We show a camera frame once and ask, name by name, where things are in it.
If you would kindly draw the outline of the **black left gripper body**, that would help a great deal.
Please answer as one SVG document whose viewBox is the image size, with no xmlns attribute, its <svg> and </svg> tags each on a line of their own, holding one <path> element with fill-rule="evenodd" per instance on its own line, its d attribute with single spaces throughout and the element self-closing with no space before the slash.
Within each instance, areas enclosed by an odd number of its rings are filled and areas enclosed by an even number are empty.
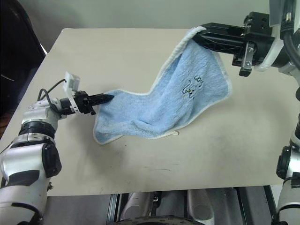
<svg viewBox="0 0 300 225">
<path fill-rule="evenodd" d="M 81 113 L 95 115 L 96 112 L 93 109 L 95 99 L 96 95 L 89 96 L 85 91 L 75 92 L 75 103 Z"/>
</svg>

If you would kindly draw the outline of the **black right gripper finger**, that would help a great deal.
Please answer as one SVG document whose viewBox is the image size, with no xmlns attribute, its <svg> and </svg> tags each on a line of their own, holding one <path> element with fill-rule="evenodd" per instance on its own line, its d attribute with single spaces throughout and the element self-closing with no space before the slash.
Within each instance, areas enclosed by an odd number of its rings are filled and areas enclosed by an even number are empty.
<svg viewBox="0 0 300 225">
<path fill-rule="evenodd" d="M 210 22 L 203 24 L 202 27 L 204 27 L 209 33 L 219 35 L 240 36 L 242 33 L 244 33 L 243 27 L 220 23 Z"/>
<path fill-rule="evenodd" d="M 240 54 L 244 49 L 241 37 L 225 33 L 204 30 L 198 32 L 193 40 L 200 46 L 219 53 Z"/>
</svg>

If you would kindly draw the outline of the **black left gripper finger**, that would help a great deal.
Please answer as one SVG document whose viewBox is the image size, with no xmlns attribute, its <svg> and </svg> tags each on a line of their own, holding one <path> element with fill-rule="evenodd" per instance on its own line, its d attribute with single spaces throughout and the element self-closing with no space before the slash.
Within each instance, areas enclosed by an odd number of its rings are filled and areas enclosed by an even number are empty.
<svg viewBox="0 0 300 225">
<path fill-rule="evenodd" d="M 91 95 L 90 96 L 91 100 L 110 100 L 111 99 L 111 95 L 109 94 L 95 94 L 95 95 Z"/>
<path fill-rule="evenodd" d="M 110 102 L 112 99 L 114 98 L 114 95 L 111 95 L 111 99 L 110 100 L 92 100 L 92 105 L 101 105 L 101 104 L 105 104 Z"/>
</svg>

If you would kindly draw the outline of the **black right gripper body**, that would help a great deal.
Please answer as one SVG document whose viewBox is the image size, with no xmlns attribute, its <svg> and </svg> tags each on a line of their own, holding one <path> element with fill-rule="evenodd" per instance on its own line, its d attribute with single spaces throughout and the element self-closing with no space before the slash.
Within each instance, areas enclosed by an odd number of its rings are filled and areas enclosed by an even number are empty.
<svg viewBox="0 0 300 225">
<path fill-rule="evenodd" d="M 240 67 L 240 76 L 249 76 L 252 67 L 263 62 L 274 41 L 269 15 L 250 12 L 244 19 L 241 37 L 242 49 L 234 55 L 232 65 Z"/>
</svg>

